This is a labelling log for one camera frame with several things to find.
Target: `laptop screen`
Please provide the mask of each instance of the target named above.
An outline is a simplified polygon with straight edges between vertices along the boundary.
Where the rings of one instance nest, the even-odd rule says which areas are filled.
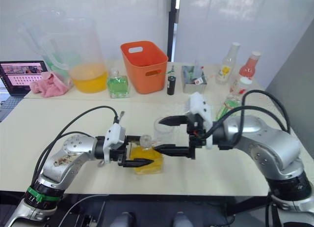
[[[29,83],[40,80],[43,71],[47,71],[43,61],[0,62],[0,77],[11,95],[26,95]]]

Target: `red juice bottle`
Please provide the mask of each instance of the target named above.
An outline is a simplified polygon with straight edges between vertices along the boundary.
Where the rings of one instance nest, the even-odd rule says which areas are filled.
[[[241,67],[239,74],[237,78],[235,79],[235,82],[231,85],[230,92],[232,92],[236,88],[238,81],[241,77],[247,77],[250,80],[252,79],[252,77],[255,74],[255,66],[257,62],[259,61],[260,57],[261,57],[260,52],[255,52],[255,51],[252,52],[246,64],[243,67]]]

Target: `orange plastic basket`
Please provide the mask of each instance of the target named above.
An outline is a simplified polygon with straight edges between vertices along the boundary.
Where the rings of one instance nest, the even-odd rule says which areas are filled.
[[[121,45],[128,76],[139,93],[162,90],[168,57],[150,41],[138,41]]]

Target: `plastic pitcher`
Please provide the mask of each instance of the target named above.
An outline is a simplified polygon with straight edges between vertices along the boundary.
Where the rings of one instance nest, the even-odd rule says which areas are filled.
[[[37,10],[24,14],[17,19],[20,23],[18,32],[27,45],[35,53],[40,54],[43,57],[50,70],[57,71],[67,77],[67,71],[53,65],[39,43],[41,37],[45,35],[43,27],[46,25],[46,22],[60,20],[64,18],[64,16],[65,13],[62,10]]]
[[[78,90],[94,93],[106,89],[107,71],[93,20],[54,20],[43,30],[41,48],[53,65],[68,70]]]

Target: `laptop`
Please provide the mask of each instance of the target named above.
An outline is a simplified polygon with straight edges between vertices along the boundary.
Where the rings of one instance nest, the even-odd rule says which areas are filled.
[[[29,83],[42,79],[44,61],[0,61],[0,78],[10,97],[0,106],[0,122],[30,91]]]

